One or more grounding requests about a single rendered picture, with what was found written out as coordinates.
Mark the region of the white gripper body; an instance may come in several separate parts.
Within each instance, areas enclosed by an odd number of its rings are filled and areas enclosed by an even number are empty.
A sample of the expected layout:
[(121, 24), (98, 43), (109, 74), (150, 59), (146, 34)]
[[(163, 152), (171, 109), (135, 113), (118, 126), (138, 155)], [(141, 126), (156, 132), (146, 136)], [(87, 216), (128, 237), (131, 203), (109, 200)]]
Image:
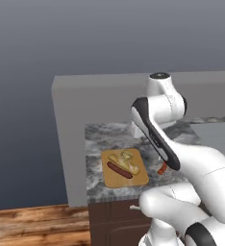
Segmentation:
[(148, 130), (144, 125), (138, 126), (135, 123), (132, 123), (131, 134), (133, 138), (148, 137)]

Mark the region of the yellow cheese piece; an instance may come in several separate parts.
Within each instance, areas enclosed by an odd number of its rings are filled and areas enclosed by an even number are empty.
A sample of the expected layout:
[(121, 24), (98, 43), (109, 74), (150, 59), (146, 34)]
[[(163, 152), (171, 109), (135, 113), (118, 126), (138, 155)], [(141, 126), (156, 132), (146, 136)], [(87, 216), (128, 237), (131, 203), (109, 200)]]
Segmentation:
[(129, 152), (129, 151), (126, 151), (126, 150), (123, 150), (121, 153), (120, 153), (120, 156), (121, 158), (123, 158), (124, 160), (131, 160), (133, 158), (133, 153), (132, 152)]

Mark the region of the dark red sausage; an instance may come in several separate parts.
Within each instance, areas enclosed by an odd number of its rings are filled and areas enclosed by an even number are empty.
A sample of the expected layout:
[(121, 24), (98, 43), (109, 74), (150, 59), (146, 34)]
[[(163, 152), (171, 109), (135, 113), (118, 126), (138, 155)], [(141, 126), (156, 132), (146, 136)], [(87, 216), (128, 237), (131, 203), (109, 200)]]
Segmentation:
[(121, 175), (122, 177), (126, 178), (126, 179), (132, 179), (133, 175), (128, 172), (123, 170), (122, 168), (118, 167), (117, 165), (115, 165), (114, 163), (108, 161), (107, 162), (107, 166), (114, 172), (116, 172), (117, 174)]

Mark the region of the wooden cutting board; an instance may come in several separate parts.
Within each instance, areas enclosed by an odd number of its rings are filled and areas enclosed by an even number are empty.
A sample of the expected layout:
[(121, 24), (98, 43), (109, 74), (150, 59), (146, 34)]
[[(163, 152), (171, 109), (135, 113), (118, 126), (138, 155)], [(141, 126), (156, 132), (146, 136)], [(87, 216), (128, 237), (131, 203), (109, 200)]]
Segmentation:
[[(110, 154), (116, 154), (116, 155), (120, 156), (120, 153), (123, 150), (126, 150), (126, 151), (133, 153), (133, 158), (130, 160), (130, 162), (140, 169), (139, 174), (136, 176), (133, 175), (132, 179), (126, 179), (126, 178), (122, 177), (121, 175), (112, 171), (107, 166), (107, 162), (110, 161), (108, 159), (108, 156)], [(137, 150), (135, 148), (103, 151), (101, 153), (101, 162), (103, 165), (104, 182), (105, 182), (105, 185), (109, 188), (117, 188), (117, 187), (123, 187), (123, 186), (147, 185), (149, 182), (147, 171), (146, 171), (145, 166), (143, 164), (140, 152), (139, 152), (139, 150)]]

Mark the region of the grey sink basin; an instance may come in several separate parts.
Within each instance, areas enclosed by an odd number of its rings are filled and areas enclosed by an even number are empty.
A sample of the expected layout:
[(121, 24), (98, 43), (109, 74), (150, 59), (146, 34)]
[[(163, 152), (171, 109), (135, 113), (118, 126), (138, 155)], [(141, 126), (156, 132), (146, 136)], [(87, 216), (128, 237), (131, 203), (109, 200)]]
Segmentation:
[(202, 145), (211, 146), (225, 154), (225, 122), (192, 124), (191, 128), (199, 136)]

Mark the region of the dark brown drawer front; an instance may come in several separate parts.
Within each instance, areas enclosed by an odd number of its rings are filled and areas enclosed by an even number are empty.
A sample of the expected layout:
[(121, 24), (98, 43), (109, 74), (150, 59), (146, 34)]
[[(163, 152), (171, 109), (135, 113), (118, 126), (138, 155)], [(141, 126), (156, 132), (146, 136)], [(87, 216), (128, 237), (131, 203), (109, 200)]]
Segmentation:
[(138, 206), (138, 200), (89, 204), (89, 223), (95, 225), (107, 222), (137, 220), (150, 222), (150, 219), (144, 216), (140, 210), (130, 209), (131, 205)]

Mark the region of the dark brown cupboard door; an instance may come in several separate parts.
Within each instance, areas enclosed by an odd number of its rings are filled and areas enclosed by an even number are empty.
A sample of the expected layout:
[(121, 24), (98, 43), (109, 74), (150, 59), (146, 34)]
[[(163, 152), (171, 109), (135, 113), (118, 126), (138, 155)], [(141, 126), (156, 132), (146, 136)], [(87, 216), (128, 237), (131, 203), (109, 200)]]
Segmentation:
[(148, 229), (148, 224), (111, 229), (107, 235), (107, 246), (138, 246), (140, 239), (147, 233)]

